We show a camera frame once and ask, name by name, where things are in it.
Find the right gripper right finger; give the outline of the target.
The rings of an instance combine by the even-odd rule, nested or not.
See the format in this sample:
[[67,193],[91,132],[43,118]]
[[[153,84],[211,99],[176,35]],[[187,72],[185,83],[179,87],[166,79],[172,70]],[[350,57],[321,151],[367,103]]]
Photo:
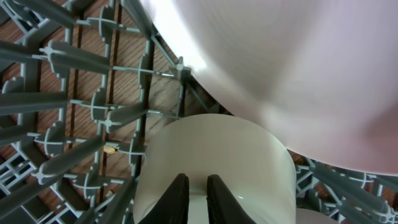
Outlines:
[[255,224],[243,210],[221,177],[212,174],[207,178],[207,203],[209,224]]

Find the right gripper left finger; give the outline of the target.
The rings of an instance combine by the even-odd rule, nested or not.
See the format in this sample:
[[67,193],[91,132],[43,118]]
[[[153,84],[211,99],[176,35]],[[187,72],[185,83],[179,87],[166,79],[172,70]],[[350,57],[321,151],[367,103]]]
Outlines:
[[180,173],[139,224],[187,224],[188,209],[189,178]]

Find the light green bowl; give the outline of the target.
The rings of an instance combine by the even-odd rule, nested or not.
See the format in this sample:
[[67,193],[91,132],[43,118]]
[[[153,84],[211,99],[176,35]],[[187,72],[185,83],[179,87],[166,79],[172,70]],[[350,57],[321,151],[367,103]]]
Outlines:
[[189,223],[207,223],[207,179],[216,174],[256,223],[294,223],[295,167],[285,146],[263,127],[222,114],[188,116],[148,143],[133,217],[147,216],[179,174],[189,179]]

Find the pink round plate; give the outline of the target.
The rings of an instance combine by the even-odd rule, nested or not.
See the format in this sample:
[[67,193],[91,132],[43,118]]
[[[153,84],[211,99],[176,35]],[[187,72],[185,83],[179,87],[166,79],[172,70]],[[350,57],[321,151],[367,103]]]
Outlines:
[[235,116],[293,152],[397,174],[397,0],[142,0]]

